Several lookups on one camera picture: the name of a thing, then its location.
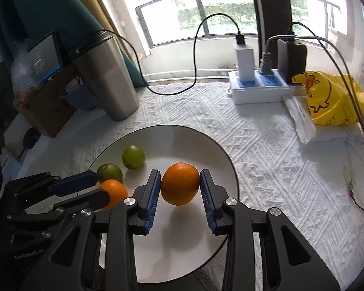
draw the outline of yellow plastic bag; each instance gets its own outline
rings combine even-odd
[[[345,74],[344,77],[351,88],[348,75]],[[305,85],[307,105],[315,124],[339,126],[358,122],[341,76],[309,71],[294,76],[292,82]],[[353,87],[364,115],[364,93],[355,80],[353,80]]]

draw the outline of white package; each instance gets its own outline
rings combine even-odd
[[[358,124],[342,126],[322,126],[314,124],[307,108],[306,96],[286,96],[283,98],[292,119],[295,129],[303,144],[332,139],[359,140],[362,133]]]

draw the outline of green fruit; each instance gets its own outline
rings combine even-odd
[[[123,164],[126,168],[134,169],[143,166],[146,155],[137,146],[127,146],[122,155]]]
[[[108,163],[99,167],[97,170],[97,178],[101,184],[109,179],[114,179],[121,183],[123,181],[123,173],[116,164]]]

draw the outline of black power adapter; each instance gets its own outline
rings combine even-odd
[[[294,35],[294,32],[287,31],[286,34]],[[287,84],[293,85],[291,78],[306,71],[306,59],[307,48],[305,44],[294,38],[278,40],[278,71]]]

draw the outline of plate rim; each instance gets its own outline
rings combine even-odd
[[[140,129],[137,129],[137,130],[134,130],[130,133],[127,133],[126,135],[123,135],[122,137],[118,138],[115,142],[113,142],[112,144],[110,144],[109,146],[107,146],[100,154],[98,154],[98,156],[94,159],[94,161],[90,164],[89,168],[88,168],[88,171],[90,170],[91,166],[94,164],[94,162],[101,156],[101,154],[104,153],[104,151],[111,147],[112,145],[114,145],[116,142],[118,142],[119,140],[121,140],[122,138],[134,133],[134,132],[137,132],[137,131],[140,131],[140,130],[144,130],[144,129],[147,129],[147,128],[152,128],[152,127],[161,127],[161,126],[173,126],[173,127],[182,127],[182,128],[187,128],[187,129],[191,129],[191,130],[194,130],[206,137],[208,137],[210,140],[212,140],[215,144],[217,144],[220,149],[222,150],[222,152],[224,152],[224,154],[226,155],[226,157],[228,158],[229,162],[231,163],[232,165],[232,169],[233,169],[233,173],[236,177],[236,183],[237,183],[237,200],[240,200],[240,185],[239,185],[239,178],[237,177],[237,173],[236,173],[236,169],[233,165],[233,162],[231,160],[231,158],[229,157],[228,153],[224,150],[224,148],[216,141],[214,140],[212,137],[208,136],[206,133],[203,133],[203,132],[200,132],[194,128],[191,128],[191,127],[187,127],[187,126],[181,126],[181,125],[177,125],[177,124],[156,124],[156,125],[153,125],[153,126],[147,126],[147,127],[144,127],[144,128],[140,128]],[[209,261],[211,261],[214,256],[216,256],[218,254],[218,252],[220,251],[220,249],[222,249],[222,247],[224,246],[225,242],[228,240],[228,235],[224,238],[223,242],[221,243],[221,245],[218,247],[218,249],[216,250],[216,252],[206,261],[204,262],[201,266],[199,266],[198,268],[196,269],[193,269],[192,271],[190,271],[189,273],[181,276],[181,277],[178,277],[178,278],[175,278],[175,279],[172,279],[172,280],[167,280],[167,281],[162,281],[162,282],[154,282],[154,283],[139,283],[139,284],[153,284],[153,285],[157,285],[157,284],[166,284],[166,283],[170,283],[170,282],[174,282],[174,281],[177,281],[177,280],[180,280],[182,278],[185,278],[193,273],[195,273],[196,271],[200,270],[201,268],[203,268]]]

